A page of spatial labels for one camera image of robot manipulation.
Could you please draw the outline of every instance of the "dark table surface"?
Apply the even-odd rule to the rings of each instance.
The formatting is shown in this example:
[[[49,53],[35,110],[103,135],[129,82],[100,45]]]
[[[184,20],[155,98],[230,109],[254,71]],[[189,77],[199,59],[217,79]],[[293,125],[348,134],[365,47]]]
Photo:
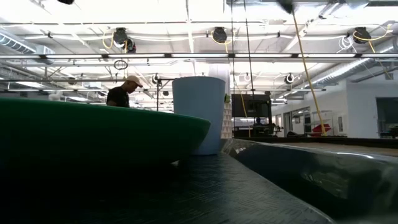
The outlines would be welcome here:
[[[7,183],[6,223],[332,223],[225,154],[117,175]]]

